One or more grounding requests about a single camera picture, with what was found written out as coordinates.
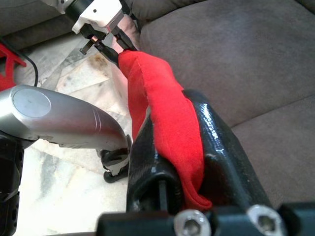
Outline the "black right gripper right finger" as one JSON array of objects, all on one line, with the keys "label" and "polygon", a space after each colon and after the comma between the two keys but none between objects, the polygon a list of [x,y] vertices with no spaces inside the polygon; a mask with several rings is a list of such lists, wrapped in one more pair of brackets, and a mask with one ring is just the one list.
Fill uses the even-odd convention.
[{"label": "black right gripper right finger", "polygon": [[211,107],[206,96],[192,89],[183,93],[192,102],[199,123],[204,154],[202,196],[214,206],[269,207],[270,200],[231,128]]}]

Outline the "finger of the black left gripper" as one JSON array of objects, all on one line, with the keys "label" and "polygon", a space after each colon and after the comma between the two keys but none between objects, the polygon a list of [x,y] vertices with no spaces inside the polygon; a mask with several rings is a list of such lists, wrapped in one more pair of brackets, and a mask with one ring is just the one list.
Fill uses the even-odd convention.
[{"label": "finger of the black left gripper", "polygon": [[96,48],[108,61],[112,62],[116,66],[119,65],[119,54],[114,49],[104,45],[102,42],[97,43]]},{"label": "finger of the black left gripper", "polygon": [[119,27],[113,28],[113,36],[116,38],[117,43],[123,50],[137,51],[131,39]]}]

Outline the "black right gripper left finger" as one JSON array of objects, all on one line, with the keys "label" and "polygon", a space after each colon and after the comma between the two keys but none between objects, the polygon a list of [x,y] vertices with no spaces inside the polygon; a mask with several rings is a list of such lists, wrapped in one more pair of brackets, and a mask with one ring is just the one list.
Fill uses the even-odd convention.
[{"label": "black right gripper left finger", "polygon": [[184,194],[175,167],[155,147],[150,114],[134,140],[129,160],[127,212],[166,211],[178,213]]}]

